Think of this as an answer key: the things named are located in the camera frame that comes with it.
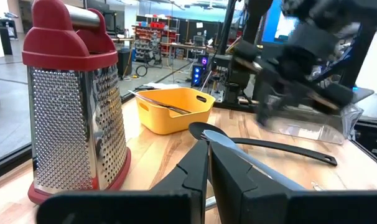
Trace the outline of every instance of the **workbench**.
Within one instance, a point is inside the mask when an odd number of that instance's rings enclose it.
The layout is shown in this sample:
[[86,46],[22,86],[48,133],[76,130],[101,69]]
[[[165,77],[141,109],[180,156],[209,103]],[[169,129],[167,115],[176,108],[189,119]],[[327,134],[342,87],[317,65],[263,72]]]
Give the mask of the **workbench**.
[[[132,160],[121,190],[146,190],[158,183],[197,142],[189,131],[160,136],[140,124],[136,100],[123,105],[124,129]],[[213,108],[208,122],[230,137],[281,142],[334,156],[338,166],[273,149],[241,146],[248,154],[278,170],[309,190],[312,182],[325,190],[377,189],[377,163],[350,141],[329,144],[270,133],[259,129],[254,114]],[[32,161],[27,161],[0,178],[0,223],[35,223],[37,210],[28,199]],[[209,184],[207,195],[213,195]],[[216,208],[206,212],[206,223],[220,223]]]
[[168,46],[169,47],[169,60],[172,60],[172,48],[183,48],[186,49],[186,60],[189,59],[189,51],[188,49],[193,50],[207,50],[206,46],[195,46],[194,44],[171,44],[171,43],[161,43],[161,45]]
[[129,42],[129,48],[132,49],[133,44],[133,38],[119,38],[119,37],[113,37],[111,40],[114,42],[115,46],[117,47],[117,50],[120,48],[123,48],[125,46],[125,41]]

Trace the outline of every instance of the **black spoon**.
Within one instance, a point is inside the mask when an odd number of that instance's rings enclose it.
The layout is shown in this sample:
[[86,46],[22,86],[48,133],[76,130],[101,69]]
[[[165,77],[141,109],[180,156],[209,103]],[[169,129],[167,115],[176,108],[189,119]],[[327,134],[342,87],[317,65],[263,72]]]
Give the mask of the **black spoon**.
[[[191,123],[188,126],[188,130],[190,131],[191,135],[197,140],[207,140],[205,135],[203,134],[204,130],[215,131],[228,137],[228,135],[220,128],[211,124],[203,123],[203,122]],[[246,144],[250,146],[260,146],[260,147],[267,147],[270,149],[277,149],[284,152],[291,152],[291,153],[298,154],[301,156],[306,156],[312,159],[316,159],[318,161],[322,161],[333,166],[338,165],[337,160],[333,156],[329,156],[320,152],[311,151],[311,150],[304,149],[297,146],[290,146],[287,144],[281,144],[277,142],[263,141],[263,140],[257,140],[257,139],[247,139],[247,138],[231,138],[231,140],[236,144]]]

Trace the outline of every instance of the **wooden table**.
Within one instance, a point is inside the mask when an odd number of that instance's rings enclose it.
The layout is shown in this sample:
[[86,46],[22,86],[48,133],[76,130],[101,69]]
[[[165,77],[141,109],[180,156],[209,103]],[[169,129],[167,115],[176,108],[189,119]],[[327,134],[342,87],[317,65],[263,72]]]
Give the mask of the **wooden table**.
[[133,46],[133,38],[119,38],[119,37],[113,37],[111,40],[114,42],[115,45],[121,44],[122,47],[125,45],[125,41],[129,41],[129,48],[132,49]]
[[[140,125],[135,100],[123,105],[123,113],[132,161],[122,190],[146,190],[165,177],[197,140],[188,131],[167,136],[150,132]],[[242,146],[247,153],[309,190],[313,190],[312,182],[325,190],[377,189],[377,163],[349,141],[339,146],[269,133],[255,125],[253,114],[218,108],[212,109],[208,122],[231,137],[281,142],[334,156],[336,167],[273,149]],[[0,223],[34,223],[37,206],[27,197],[32,178],[31,161],[0,178]],[[207,194],[213,194],[210,185]],[[217,209],[207,211],[205,221],[220,223]]]

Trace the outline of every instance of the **clear plastic container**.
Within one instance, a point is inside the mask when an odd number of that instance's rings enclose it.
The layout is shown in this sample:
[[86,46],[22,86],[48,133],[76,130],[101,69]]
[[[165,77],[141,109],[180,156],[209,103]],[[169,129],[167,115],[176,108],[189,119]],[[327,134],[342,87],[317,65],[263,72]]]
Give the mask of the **clear plastic container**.
[[337,115],[326,115],[310,107],[287,107],[268,122],[274,133],[343,144],[348,139],[363,110],[348,105]]

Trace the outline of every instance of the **floor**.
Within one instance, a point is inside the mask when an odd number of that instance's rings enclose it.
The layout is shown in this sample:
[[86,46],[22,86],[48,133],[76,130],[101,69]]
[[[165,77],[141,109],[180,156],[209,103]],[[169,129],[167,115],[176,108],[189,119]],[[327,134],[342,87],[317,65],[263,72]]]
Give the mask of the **floor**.
[[[180,87],[190,88],[191,83],[186,82],[186,79],[191,78],[190,77],[190,70],[188,68],[189,68],[189,66],[186,66],[185,68],[181,69],[181,71],[175,72],[173,75],[162,80],[161,83],[163,83],[163,84],[178,84]],[[245,94],[249,97],[252,97],[252,94],[253,94],[253,88],[254,88],[254,85],[253,85],[254,81],[253,80],[254,80],[254,75],[251,75],[250,81],[248,82],[248,86],[244,90]],[[212,86],[210,86],[209,89],[208,89],[208,86],[207,86],[202,91],[204,93],[210,93],[211,87]]]
[[[12,40],[14,55],[0,58],[0,158],[31,142],[27,68],[22,63],[24,36]],[[162,77],[188,65],[186,60],[163,61],[163,68],[149,68],[145,77],[119,82],[121,95],[135,87],[156,82]],[[133,63],[133,73],[142,63]]]
[[[128,90],[134,90],[136,87],[150,82],[156,82],[161,78],[164,78],[166,75],[171,73],[176,73],[177,70],[180,70],[182,67],[186,67],[190,62],[186,60],[175,59],[172,65],[167,65],[168,61],[166,58],[162,61],[162,68],[148,68],[147,75],[144,77],[138,77],[136,79],[124,79],[119,82],[119,92],[121,96],[128,94]],[[133,62],[132,64],[132,74],[136,74],[136,68],[140,65],[143,65],[141,62]]]

